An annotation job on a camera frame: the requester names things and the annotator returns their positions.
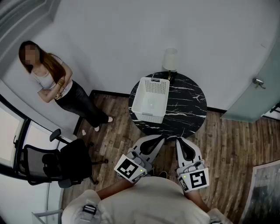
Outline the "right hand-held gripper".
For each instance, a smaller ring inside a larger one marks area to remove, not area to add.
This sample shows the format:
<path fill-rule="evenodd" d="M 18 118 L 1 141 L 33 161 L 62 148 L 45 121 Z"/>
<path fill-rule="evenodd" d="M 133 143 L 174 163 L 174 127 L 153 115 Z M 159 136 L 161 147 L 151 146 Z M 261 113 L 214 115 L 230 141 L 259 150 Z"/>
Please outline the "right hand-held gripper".
<path fill-rule="evenodd" d="M 177 138 L 175 146 L 179 166 L 176 172 L 183 191 L 188 193 L 208 187 L 209 171 L 205 167 L 205 161 L 201 160 L 199 147 L 185 138 Z"/>

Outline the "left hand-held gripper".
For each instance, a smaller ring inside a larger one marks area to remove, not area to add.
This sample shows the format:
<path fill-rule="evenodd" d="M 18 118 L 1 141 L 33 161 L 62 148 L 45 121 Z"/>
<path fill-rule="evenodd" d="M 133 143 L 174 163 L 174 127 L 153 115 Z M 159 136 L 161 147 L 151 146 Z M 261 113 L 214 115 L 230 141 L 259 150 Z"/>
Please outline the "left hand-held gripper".
<path fill-rule="evenodd" d="M 121 156 L 114 170 L 127 181 L 136 183 L 153 169 L 153 165 L 150 163 L 157 157 L 164 143 L 165 138 L 162 135 L 149 135 L 140 138 L 134 144 L 133 149 L 130 148 L 126 155 Z"/>

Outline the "white perforated plastic basket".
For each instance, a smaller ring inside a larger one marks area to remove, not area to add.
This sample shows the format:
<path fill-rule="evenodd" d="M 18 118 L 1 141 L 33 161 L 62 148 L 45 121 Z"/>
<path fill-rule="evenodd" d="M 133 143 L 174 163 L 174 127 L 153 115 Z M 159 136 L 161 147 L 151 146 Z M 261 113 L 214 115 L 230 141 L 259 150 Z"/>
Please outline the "white perforated plastic basket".
<path fill-rule="evenodd" d="M 163 122 L 169 94 L 169 80 L 143 77 L 141 78 L 133 104 L 132 112 L 139 121 L 161 124 Z M 147 100 L 155 100 L 154 110 L 147 107 Z"/>

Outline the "person's left forearm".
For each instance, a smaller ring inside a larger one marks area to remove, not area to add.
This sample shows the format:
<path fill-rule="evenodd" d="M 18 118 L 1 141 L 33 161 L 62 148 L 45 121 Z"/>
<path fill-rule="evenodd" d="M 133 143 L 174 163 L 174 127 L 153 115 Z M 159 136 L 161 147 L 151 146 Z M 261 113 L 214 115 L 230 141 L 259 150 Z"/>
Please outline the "person's left forearm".
<path fill-rule="evenodd" d="M 121 179 L 118 180 L 116 183 L 97 191 L 97 194 L 101 200 L 104 200 L 105 198 L 108 198 L 114 194 L 126 190 L 134 185 L 135 183 L 131 183 L 126 179 Z"/>

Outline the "person's right forearm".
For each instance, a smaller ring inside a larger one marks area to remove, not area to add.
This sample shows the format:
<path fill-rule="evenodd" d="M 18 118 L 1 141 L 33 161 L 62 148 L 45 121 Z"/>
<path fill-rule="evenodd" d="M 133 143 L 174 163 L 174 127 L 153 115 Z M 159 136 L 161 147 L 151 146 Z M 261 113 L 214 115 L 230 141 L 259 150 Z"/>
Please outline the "person's right forearm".
<path fill-rule="evenodd" d="M 193 203 L 195 203 L 204 212 L 208 213 L 210 211 L 210 208 L 204 203 L 204 201 L 199 193 L 199 190 L 185 192 L 184 196 L 187 199 L 191 200 Z"/>

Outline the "person's white shirt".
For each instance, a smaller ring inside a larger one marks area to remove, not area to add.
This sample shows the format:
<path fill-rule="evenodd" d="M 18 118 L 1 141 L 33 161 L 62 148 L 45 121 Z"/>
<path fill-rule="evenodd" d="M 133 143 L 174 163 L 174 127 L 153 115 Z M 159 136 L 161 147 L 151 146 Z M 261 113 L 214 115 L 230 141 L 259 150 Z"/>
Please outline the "person's white shirt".
<path fill-rule="evenodd" d="M 87 204 L 97 208 L 84 213 Z M 101 200 L 86 190 L 64 209 L 62 224 L 233 224 L 217 208 L 208 213 L 184 196 L 175 182 L 158 176 L 142 177 L 134 186 Z"/>

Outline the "black mesh office chair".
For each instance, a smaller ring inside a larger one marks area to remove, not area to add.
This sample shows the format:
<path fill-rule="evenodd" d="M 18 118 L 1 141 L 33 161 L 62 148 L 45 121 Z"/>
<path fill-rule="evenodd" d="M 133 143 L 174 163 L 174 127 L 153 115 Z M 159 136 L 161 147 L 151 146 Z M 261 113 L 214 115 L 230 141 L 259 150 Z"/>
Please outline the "black mesh office chair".
<path fill-rule="evenodd" d="M 97 185 L 92 177 L 93 165 L 107 164 L 108 159 L 102 161 L 91 160 L 89 148 L 94 144 L 85 145 L 82 139 L 68 142 L 60 137 L 61 130 L 55 130 L 49 140 L 58 140 L 66 145 L 60 150 L 45 150 L 26 144 L 17 154 L 17 171 L 25 175 L 32 186 L 42 183 L 58 182 L 60 188 L 79 185 L 89 178 Z"/>

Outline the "grey framed picture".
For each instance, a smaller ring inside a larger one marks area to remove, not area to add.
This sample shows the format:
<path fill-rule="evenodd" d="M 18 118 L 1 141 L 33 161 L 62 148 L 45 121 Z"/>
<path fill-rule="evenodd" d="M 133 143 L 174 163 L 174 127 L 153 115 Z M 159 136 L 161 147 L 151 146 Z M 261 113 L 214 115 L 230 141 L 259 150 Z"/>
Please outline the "grey framed picture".
<path fill-rule="evenodd" d="M 253 167 L 248 198 L 238 224 L 280 224 L 280 160 Z"/>

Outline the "frosted glass door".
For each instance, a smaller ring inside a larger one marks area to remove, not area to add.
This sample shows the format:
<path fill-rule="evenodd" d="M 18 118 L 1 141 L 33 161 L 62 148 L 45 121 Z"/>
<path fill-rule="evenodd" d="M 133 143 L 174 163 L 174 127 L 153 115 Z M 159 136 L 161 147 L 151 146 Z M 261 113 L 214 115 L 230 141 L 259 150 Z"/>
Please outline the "frosted glass door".
<path fill-rule="evenodd" d="M 222 119 L 253 123 L 280 102 L 280 39 L 276 40 L 267 60 L 257 74 L 264 87 L 251 82 L 238 100 L 221 116 Z"/>

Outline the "white table lamp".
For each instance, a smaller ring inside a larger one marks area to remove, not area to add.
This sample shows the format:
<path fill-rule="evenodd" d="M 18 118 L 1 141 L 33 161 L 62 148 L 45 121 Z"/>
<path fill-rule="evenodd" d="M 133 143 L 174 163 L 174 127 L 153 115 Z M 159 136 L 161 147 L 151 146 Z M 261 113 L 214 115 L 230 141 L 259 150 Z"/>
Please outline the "white table lamp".
<path fill-rule="evenodd" d="M 170 83 L 173 82 L 174 74 L 177 71 L 177 54 L 178 51 L 174 48 L 168 48 L 164 53 L 162 67 L 168 72 L 167 79 L 170 81 Z"/>

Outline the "black framed window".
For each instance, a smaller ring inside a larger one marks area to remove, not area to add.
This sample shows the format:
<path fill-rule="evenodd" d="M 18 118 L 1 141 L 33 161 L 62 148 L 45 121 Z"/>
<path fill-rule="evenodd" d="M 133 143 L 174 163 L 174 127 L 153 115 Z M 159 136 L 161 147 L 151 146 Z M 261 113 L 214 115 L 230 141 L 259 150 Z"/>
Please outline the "black framed window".
<path fill-rule="evenodd" d="M 25 180 L 18 172 L 18 152 L 23 149 L 31 120 L 0 95 L 0 174 Z"/>

